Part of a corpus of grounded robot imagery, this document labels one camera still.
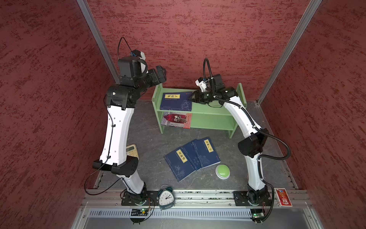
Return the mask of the pink illustrated book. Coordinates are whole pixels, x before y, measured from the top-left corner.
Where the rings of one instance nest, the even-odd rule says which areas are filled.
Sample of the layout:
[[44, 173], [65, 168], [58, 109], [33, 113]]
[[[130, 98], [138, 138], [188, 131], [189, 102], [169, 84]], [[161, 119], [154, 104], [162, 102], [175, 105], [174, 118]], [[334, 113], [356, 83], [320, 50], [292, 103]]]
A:
[[190, 129], [192, 121], [191, 113], [164, 112], [161, 125]]

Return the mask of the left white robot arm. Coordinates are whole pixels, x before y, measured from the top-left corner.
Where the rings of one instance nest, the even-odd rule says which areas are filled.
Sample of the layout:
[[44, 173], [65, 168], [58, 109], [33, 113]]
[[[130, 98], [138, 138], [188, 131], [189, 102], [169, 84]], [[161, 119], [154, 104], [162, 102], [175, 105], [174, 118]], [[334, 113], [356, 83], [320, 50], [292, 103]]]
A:
[[133, 78], [132, 85], [114, 84], [106, 93], [105, 106], [108, 113], [106, 138], [103, 151], [92, 167], [109, 171], [123, 181], [127, 196], [135, 205], [143, 205], [148, 197], [146, 183], [140, 178], [137, 167], [139, 159], [127, 155], [127, 137], [136, 102], [148, 88], [166, 81], [166, 70], [160, 65], [147, 70], [144, 76]]

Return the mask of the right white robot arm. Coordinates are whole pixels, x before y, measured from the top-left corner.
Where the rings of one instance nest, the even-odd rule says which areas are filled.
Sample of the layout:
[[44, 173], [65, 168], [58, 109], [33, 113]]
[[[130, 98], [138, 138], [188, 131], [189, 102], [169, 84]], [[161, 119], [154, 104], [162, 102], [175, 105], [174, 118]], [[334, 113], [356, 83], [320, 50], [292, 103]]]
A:
[[202, 105], [218, 101], [232, 115], [244, 136], [244, 139], [238, 143], [238, 149], [246, 159], [248, 202], [253, 206], [262, 204], [268, 196], [268, 186], [263, 181], [262, 161], [259, 156], [263, 152], [268, 130], [262, 129], [253, 120], [238, 93], [232, 87], [225, 88], [220, 92], [196, 90], [189, 100]]

